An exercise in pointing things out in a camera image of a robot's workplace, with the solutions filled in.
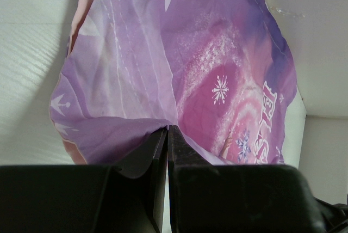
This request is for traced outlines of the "purple pink printed cloth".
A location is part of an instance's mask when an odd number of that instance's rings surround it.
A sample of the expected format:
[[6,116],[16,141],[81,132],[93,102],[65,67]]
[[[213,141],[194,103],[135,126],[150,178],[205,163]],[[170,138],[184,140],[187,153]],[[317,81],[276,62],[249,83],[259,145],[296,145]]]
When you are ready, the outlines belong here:
[[282,164],[296,89],[265,0],[79,0],[49,114],[76,164],[171,125],[212,164]]

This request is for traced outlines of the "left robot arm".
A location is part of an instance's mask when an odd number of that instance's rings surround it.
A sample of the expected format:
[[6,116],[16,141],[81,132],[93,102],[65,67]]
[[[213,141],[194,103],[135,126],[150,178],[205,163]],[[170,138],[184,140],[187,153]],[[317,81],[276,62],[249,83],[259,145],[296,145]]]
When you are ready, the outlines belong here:
[[171,126],[113,165],[1,167],[1,232],[347,232],[288,165],[212,165]]

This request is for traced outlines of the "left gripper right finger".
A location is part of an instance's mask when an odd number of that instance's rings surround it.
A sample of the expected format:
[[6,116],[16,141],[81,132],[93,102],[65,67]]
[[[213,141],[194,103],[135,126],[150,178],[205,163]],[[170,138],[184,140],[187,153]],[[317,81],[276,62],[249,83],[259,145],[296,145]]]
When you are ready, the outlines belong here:
[[212,165],[168,132],[173,232],[324,232],[303,175],[288,165]]

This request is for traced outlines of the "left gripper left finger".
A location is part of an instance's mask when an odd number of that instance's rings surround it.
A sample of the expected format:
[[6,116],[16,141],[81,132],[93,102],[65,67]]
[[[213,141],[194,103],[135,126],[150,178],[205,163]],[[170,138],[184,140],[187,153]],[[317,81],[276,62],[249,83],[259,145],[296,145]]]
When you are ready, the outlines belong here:
[[112,165],[1,167],[1,232],[161,232],[167,130]]

